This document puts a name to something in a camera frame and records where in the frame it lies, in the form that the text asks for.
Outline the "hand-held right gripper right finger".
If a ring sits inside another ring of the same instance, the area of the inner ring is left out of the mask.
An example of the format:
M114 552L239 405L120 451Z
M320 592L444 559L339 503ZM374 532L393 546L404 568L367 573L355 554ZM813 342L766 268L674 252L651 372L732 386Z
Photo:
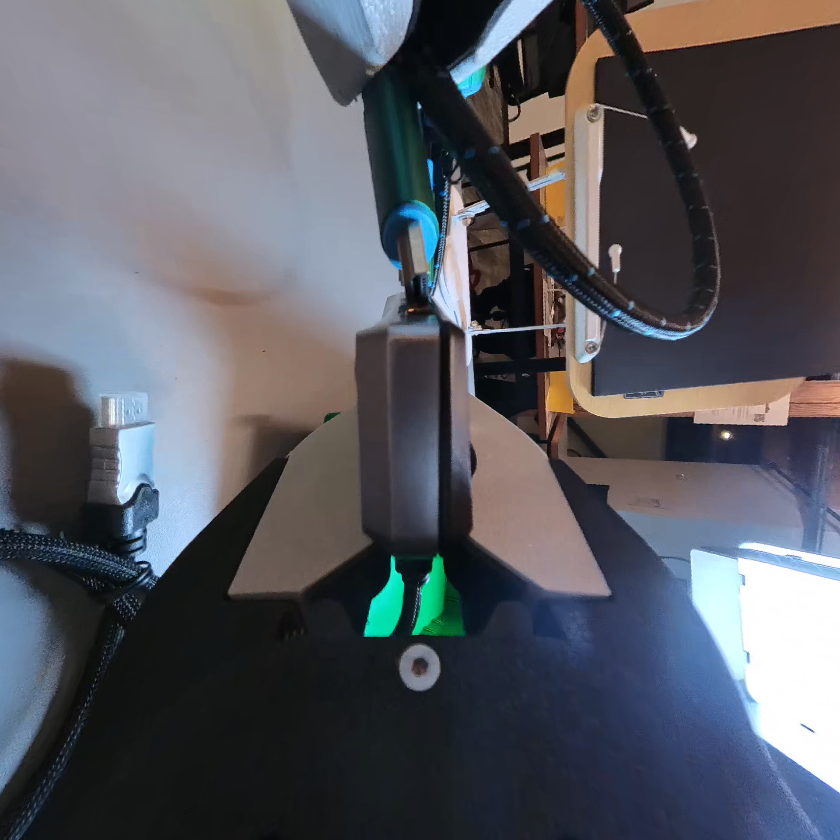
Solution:
M540 446L473 395L469 436L477 463L473 543L547 593L609 597L611 589Z

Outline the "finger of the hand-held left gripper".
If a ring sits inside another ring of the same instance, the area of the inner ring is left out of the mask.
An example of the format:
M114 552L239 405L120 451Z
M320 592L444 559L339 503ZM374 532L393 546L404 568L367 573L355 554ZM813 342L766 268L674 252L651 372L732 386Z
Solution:
M419 1L289 1L331 97L347 107L412 33Z
M551 1L502 1L478 24L478 35L449 61L451 76L471 76L494 60L528 28Z

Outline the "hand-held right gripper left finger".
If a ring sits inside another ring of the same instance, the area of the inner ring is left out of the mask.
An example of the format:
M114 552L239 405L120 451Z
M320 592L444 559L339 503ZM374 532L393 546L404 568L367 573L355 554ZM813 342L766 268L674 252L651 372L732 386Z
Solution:
M289 453L231 598L300 595L360 553L358 435L356 418L333 418Z

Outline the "braided hdmi cable green plugs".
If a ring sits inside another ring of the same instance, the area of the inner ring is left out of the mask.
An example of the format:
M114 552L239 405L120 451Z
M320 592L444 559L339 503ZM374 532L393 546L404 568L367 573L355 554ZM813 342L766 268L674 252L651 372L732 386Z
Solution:
M651 123L675 178L691 236L692 290L685 310L669 316L630 297L604 278L582 249L531 196L507 153L495 143L465 100L452 71L488 46L493 28L511 13L510 35L538 11L525 2L415 2L395 56L362 90L381 245L402 272L410 309L431 307L434 258L443 244L429 173L426 129L436 152L454 159L461 173L488 201L512 239L575 300L628 333L676 341L698 332L715 311L720 294L719 247L704 185L664 89L617 2L583 2L612 51L624 64L644 115Z

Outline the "green plastic bin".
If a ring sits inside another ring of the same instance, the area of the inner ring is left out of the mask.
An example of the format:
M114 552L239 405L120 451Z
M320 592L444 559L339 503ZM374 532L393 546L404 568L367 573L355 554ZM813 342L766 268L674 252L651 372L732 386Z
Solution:
M393 634L403 608L404 582L396 560L382 546L372 542L362 545L366 536L361 528L358 501L358 429L356 414L351 411L353 426L329 428L327 441L329 477L327 506L322 525L315 528L323 543L318 551L329 560L328 572L313 586L314 597L341 602L356 630L369 637Z

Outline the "silver hdmi switch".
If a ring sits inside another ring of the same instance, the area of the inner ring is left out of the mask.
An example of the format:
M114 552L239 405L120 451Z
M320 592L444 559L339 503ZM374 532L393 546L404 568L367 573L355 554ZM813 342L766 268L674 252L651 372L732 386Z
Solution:
M389 297L355 342L363 531L431 559L473 527L464 331L434 304Z

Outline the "white board stand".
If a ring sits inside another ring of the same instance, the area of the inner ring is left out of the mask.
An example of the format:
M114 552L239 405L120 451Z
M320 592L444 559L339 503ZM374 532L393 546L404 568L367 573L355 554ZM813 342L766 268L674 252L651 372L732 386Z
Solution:
M606 113L609 111L645 119L641 112L604 106L597 102L579 108L574 115L574 243L595 266L598 266L600 258L601 182ZM572 323L574 357L580 364L590 363L602 348L606 324L579 302L574 304Z

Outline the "bright window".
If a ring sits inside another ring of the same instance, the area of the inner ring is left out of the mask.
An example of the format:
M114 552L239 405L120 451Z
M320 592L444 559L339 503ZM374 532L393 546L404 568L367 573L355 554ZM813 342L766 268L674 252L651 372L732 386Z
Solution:
M746 542L690 552L695 608L762 740L839 790L839 559Z

